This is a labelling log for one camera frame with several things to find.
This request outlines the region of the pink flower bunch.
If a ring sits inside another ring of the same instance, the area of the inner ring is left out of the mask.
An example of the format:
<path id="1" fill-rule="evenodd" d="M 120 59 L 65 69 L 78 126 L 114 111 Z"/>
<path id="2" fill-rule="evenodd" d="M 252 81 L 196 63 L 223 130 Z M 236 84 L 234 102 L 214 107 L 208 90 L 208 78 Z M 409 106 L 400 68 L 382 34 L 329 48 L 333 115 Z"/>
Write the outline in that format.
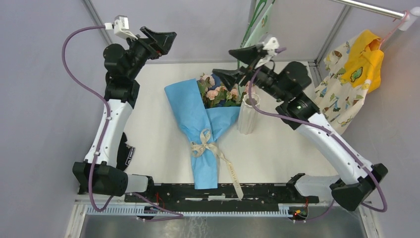
<path id="1" fill-rule="evenodd" d="M 249 89 L 249 82 L 243 91 L 239 91 L 239 86 L 228 90 L 214 74 L 202 74 L 197 80 L 198 89 L 202 102 L 206 109 L 216 107 L 238 107 Z"/>

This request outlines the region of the blue wrapping paper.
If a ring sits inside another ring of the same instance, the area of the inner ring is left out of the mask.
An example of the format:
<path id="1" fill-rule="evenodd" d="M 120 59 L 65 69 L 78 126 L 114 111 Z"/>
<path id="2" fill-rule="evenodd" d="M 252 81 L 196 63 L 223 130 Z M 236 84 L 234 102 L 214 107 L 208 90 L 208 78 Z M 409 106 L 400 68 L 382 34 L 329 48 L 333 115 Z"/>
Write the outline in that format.
<path id="1" fill-rule="evenodd" d="M 194 78 L 170 84 L 164 91 L 178 127 L 190 143 L 202 144 L 200 134 L 204 129 L 211 131 L 209 143 L 217 142 L 238 119 L 238 106 L 205 108 Z M 190 158 L 195 189 L 218 188 L 218 162 L 213 152 L 205 149 L 195 157 L 190 150 Z"/>

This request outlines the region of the cream ribbon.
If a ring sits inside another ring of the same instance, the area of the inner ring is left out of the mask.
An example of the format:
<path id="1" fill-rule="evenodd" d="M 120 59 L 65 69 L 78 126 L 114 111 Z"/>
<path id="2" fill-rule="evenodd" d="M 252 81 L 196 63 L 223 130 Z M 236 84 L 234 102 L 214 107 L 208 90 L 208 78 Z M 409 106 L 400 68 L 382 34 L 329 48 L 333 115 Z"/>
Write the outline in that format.
<path id="1" fill-rule="evenodd" d="M 221 159 L 225 162 L 227 169 L 230 172 L 233 187 L 235 189 L 238 199 L 241 201 L 244 198 L 238 176 L 234 170 L 233 164 L 225 157 L 223 152 L 218 148 L 215 142 L 210 142 L 212 136 L 211 129 L 205 128 L 200 132 L 200 144 L 191 142 L 190 148 L 192 156 L 198 158 L 203 155 L 206 150 L 210 150 L 217 159 Z"/>

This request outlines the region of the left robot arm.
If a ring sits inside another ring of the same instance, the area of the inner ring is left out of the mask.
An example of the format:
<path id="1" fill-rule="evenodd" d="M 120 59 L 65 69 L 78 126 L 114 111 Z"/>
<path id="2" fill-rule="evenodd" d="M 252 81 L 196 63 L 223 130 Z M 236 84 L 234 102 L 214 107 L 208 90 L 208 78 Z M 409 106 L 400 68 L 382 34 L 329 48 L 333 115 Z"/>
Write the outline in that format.
<path id="1" fill-rule="evenodd" d="M 127 37 L 127 49 L 120 44 L 110 44 L 103 51 L 107 70 L 105 94 L 95 92 L 94 95 L 104 103 L 104 113 L 91 149 L 85 159 L 74 163 L 72 168 L 81 188 L 90 196 L 123 196 L 136 192 L 142 201 L 150 202 L 156 195 L 151 185 L 153 178 L 126 173 L 129 162 L 119 160 L 118 155 L 129 155 L 124 128 L 140 90 L 136 77 L 148 60 L 169 53 L 177 34 L 155 32 L 147 27 L 140 30 L 145 37 Z"/>

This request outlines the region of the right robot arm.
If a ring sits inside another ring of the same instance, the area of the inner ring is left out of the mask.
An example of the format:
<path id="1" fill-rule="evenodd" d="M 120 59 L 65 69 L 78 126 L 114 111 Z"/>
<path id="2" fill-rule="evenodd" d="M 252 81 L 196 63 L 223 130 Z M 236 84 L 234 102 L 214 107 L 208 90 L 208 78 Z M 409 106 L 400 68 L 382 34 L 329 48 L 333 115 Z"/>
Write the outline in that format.
<path id="1" fill-rule="evenodd" d="M 387 202 L 380 182 L 388 169 L 357 153 L 305 94 L 304 90 L 311 84 L 306 66 L 292 61 L 277 73 L 266 65 L 272 57 L 262 44 L 230 50 L 229 54 L 244 66 L 236 70 L 213 69 L 213 74 L 228 89 L 249 83 L 279 102 L 272 116 L 282 119 L 311 141 L 338 173 L 338 177 L 326 186 L 332 199 L 344 209 L 354 211 L 365 206 L 365 199 L 377 190 L 383 204 L 379 211 L 385 212 Z"/>

